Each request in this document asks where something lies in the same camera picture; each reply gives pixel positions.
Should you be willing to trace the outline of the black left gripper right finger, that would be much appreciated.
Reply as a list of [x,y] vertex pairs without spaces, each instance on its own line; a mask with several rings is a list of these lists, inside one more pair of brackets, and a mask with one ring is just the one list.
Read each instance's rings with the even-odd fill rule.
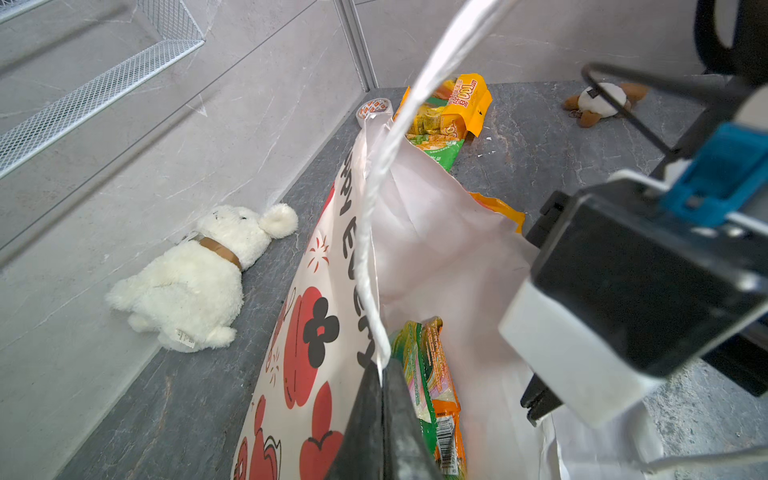
[[383,370],[383,478],[442,479],[427,450],[402,364]]

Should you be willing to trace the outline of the orange yellow snack bag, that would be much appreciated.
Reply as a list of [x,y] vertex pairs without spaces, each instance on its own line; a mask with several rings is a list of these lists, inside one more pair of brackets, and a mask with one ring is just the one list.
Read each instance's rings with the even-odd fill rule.
[[470,195],[480,205],[513,221],[516,224],[516,232],[519,234],[523,233],[523,225],[526,219],[526,215],[523,212],[513,209],[504,201],[495,197],[487,197],[475,192],[470,192]]

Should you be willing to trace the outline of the green corn chip bag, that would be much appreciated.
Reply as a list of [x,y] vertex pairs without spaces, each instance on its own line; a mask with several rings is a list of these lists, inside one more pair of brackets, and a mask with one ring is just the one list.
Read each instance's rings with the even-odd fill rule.
[[465,140],[444,135],[408,135],[412,145],[435,160],[446,172],[450,172]]

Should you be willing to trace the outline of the large yellow snack bag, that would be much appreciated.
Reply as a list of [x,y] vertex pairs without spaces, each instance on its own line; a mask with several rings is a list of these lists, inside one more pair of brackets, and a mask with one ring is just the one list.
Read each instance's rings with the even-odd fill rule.
[[468,134],[481,133],[492,100],[479,74],[446,80],[418,107],[406,138],[423,151],[459,147]]

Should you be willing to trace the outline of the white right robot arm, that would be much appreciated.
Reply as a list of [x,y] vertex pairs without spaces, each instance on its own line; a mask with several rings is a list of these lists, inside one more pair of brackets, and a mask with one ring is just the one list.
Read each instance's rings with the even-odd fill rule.
[[731,42],[716,5],[694,41],[723,87],[610,64],[582,70],[586,96],[623,115],[663,155],[556,191],[528,241],[539,250],[499,330],[530,365],[531,423],[567,406],[590,425],[637,404],[704,358],[755,396],[767,390],[767,5],[737,5]]

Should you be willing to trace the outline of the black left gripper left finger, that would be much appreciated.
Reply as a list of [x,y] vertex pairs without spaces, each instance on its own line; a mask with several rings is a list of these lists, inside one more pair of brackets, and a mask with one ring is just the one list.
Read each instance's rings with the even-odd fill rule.
[[376,365],[361,379],[341,447],[326,479],[381,479],[383,475],[383,393]]

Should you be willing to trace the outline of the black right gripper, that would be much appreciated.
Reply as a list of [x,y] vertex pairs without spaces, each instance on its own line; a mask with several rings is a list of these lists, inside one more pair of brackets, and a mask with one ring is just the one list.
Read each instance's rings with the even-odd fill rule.
[[[543,247],[565,210],[569,199],[570,196],[561,191],[554,191],[549,196],[540,209],[540,218],[525,236],[531,244],[539,249]],[[527,409],[527,419],[534,427],[537,426],[539,420],[562,405],[562,401],[536,374],[530,380],[520,403],[523,408]]]

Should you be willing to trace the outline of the strawberry print paper bag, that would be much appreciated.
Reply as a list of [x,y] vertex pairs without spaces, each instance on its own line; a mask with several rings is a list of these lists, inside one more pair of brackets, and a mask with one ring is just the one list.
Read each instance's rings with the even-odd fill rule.
[[510,8],[466,3],[398,115],[363,127],[316,227],[331,262],[293,280],[297,296],[276,325],[233,478],[326,479],[366,368],[378,367],[383,393],[390,331],[431,315],[448,325],[472,471],[508,479],[526,464],[508,404],[528,364],[499,325],[539,250],[405,139],[428,91]]

